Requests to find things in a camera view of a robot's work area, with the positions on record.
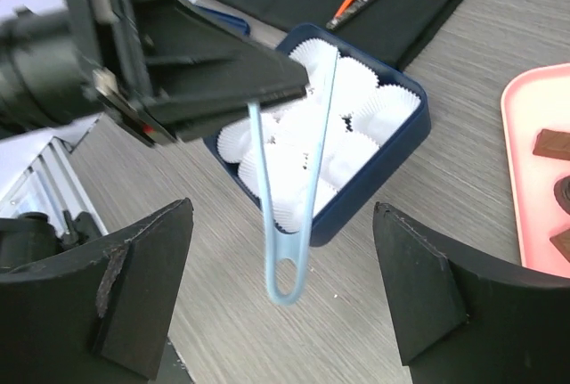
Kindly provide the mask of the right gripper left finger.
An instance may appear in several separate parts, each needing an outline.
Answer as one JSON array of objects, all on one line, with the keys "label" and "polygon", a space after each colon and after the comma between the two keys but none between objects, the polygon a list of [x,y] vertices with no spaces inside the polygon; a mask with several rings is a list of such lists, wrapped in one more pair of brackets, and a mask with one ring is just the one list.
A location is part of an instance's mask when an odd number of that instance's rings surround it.
[{"label": "right gripper left finger", "polygon": [[3,219],[2,382],[190,382],[167,334],[192,229],[187,199],[106,235]]}]

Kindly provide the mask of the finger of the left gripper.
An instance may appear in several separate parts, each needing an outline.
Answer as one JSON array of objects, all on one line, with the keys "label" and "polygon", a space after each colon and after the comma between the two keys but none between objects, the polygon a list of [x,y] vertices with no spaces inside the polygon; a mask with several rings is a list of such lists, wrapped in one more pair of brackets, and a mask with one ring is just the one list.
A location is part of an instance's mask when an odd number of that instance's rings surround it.
[{"label": "finger of the left gripper", "polygon": [[305,94],[304,67],[190,4],[137,5],[151,90],[144,109],[163,127],[202,137],[241,118],[249,102],[280,104]]}]

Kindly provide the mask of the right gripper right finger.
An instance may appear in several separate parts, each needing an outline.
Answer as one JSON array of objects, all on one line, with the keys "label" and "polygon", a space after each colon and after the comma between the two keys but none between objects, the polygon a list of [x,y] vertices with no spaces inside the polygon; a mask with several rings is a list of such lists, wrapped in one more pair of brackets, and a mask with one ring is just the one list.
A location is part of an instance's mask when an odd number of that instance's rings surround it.
[{"label": "right gripper right finger", "polygon": [[566,383],[569,281],[378,203],[373,235],[401,362],[416,383]]}]

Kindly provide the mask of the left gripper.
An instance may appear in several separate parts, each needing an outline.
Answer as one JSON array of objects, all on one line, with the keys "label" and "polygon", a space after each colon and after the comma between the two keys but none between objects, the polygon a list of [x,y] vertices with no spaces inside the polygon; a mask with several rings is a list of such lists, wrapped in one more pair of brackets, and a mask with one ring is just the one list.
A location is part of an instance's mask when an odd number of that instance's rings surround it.
[{"label": "left gripper", "polygon": [[98,112],[140,142],[175,142],[154,100],[134,0],[64,0],[1,23],[1,137],[60,128]]}]

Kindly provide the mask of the light blue plastic tongs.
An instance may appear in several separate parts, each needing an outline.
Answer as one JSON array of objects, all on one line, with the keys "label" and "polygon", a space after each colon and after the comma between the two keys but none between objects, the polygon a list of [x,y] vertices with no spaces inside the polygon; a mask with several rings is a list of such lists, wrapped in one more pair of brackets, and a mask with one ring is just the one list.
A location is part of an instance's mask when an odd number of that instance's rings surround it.
[{"label": "light blue plastic tongs", "polygon": [[[301,169],[285,162],[283,155],[272,162],[274,175],[269,174],[265,147],[262,145],[261,111],[257,102],[248,104],[250,127],[253,135],[253,152],[256,157],[256,179],[265,226],[265,283],[268,296],[276,305],[291,306],[302,294],[308,263],[308,250],[312,236],[314,205],[319,192],[319,176],[330,121],[330,104],[338,66],[338,49],[326,54],[323,94],[326,101],[316,112],[309,135],[313,147],[313,164],[304,176]],[[295,284],[285,294],[277,283],[277,265],[291,261],[297,270]]]}]

